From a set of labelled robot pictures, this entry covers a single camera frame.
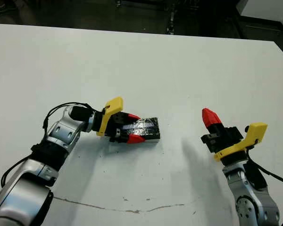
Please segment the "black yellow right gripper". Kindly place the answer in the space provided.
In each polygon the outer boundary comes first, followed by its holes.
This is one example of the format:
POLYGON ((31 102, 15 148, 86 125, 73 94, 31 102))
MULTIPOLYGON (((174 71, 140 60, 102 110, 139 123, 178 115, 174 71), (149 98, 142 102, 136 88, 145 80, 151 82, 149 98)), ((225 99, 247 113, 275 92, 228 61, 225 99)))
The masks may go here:
POLYGON ((252 123, 243 137, 237 127, 224 127, 218 115, 208 108, 202 109, 202 120, 209 133, 201 140, 214 154, 215 161, 223 165, 246 160, 246 150, 261 143, 267 129, 265 123, 252 123))

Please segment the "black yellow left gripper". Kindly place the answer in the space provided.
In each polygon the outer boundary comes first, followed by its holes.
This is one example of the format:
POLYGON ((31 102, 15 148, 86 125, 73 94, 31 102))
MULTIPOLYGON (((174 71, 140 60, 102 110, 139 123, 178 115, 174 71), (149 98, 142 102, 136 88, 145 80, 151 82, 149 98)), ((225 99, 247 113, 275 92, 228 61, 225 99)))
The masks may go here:
POLYGON ((123 99, 116 97, 106 103, 101 111, 95 113, 95 131, 97 136, 107 136, 110 142, 138 144, 145 142, 145 138, 136 134, 127 135, 123 126, 130 121, 137 121, 139 116, 122 112, 123 99))

